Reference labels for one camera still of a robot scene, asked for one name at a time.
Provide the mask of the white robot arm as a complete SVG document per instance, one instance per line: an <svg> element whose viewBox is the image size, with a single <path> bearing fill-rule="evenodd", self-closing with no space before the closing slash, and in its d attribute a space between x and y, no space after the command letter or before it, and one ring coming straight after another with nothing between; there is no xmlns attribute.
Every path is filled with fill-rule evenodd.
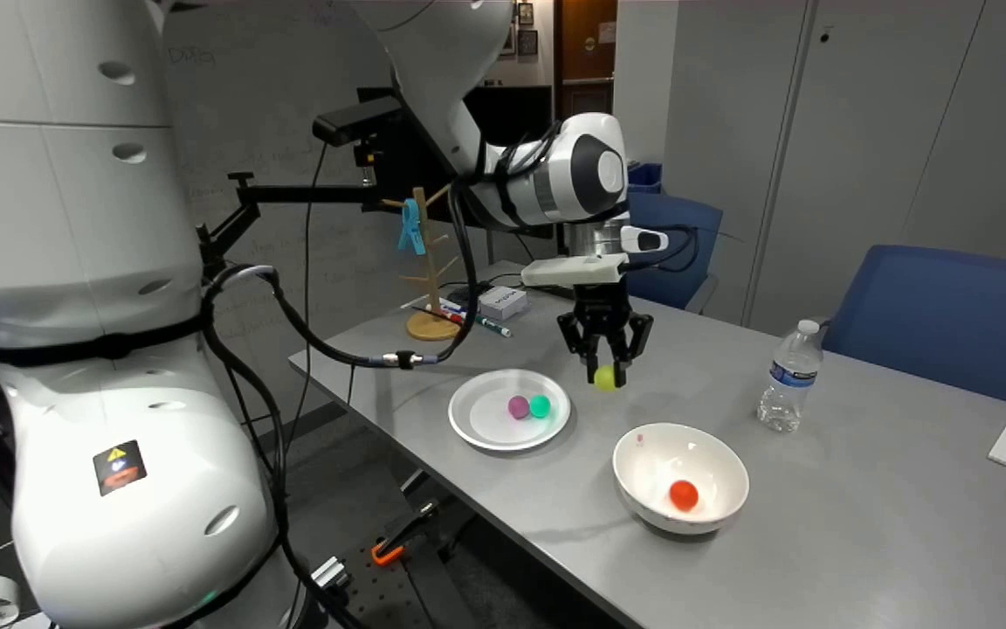
<svg viewBox="0 0 1006 629"><path fill-rule="evenodd" d="M207 368L208 300L244 273L223 269L223 252L254 201L376 192L236 184L244 209L195 235L161 99L164 2L173 0L0 0L9 543L59 629L186 626L285 544L282 490ZM626 209L615 114L580 110L501 146L464 107L503 50L509 0L348 0L348 9L385 50L393 94L318 114L325 146L399 114L492 228Z"/></svg>

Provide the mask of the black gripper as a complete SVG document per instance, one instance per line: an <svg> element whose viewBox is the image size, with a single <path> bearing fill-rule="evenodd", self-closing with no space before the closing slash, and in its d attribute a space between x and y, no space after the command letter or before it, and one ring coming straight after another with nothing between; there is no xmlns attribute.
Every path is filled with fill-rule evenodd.
<svg viewBox="0 0 1006 629"><path fill-rule="evenodd" d="M620 282L580 285L572 314L554 317L562 343L588 368L592 385L596 368L615 368L615 381L644 357L654 314L637 314Z"/></svg>

